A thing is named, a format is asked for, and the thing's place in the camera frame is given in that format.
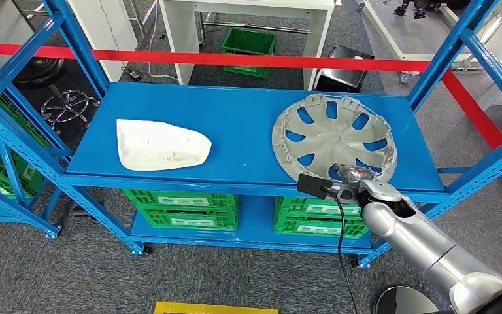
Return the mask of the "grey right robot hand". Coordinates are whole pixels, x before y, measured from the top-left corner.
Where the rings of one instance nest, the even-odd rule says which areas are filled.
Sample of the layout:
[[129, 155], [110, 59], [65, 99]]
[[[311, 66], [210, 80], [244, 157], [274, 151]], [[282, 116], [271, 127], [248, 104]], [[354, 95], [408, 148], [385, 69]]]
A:
[[337, 174], [343, 184], [354, 187], [358, 187], [364, 180], [375, 180], [379, 177], [368, 167], [345, 164], [337, 164]]

